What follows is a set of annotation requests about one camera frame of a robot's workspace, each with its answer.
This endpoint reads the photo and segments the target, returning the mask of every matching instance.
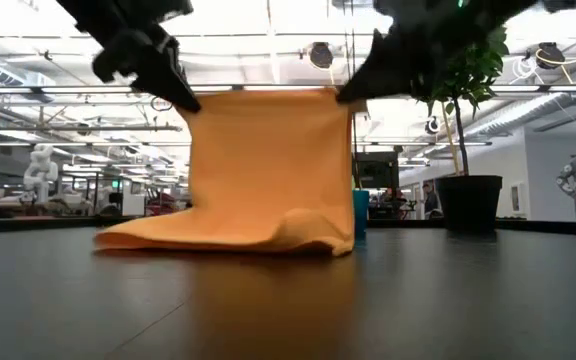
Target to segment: orange towel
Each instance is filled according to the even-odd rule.
[[[352,250],[350,112],[332,89],[230,92],[184,113],[193,208],[133,220],[100,248]]]

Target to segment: black pot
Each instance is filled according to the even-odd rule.
[[[469,233],[495,230],[501,176],[456,176],[435,182],[448,230]]]

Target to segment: blue cup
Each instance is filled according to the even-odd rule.
[[[352,203],[355,209],[355,239],[366,238],[366,224],[368,223],[368,202],[370,196],[366,190],[353,190]]]

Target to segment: table surface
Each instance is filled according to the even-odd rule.
[[[576,359],[576,237],[375,229],[352,255],[0,234],[0,359]]]

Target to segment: potted plant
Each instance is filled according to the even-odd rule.
[[[456,151],[450,136],[451,130],[446,113],[455,114],[463,171],[459,170],[458,162],[455,161],[456,176],[436,180],[446,227],[451,230],[468,232],[494,230],[502,178],[470,175],[458,100],[464,99],[470,102],[474,119],[479,104],[493,97],[490,86],[501,75],[502,58],[508,54],[505,40],[506,31],[502,27],[491,33],[487,41],[465,48],[448,61],[444,71],[433,84],[431,95],[417,98],[428,105],[429,116],[435,103],[441,103],[453,157],[456,156]]]

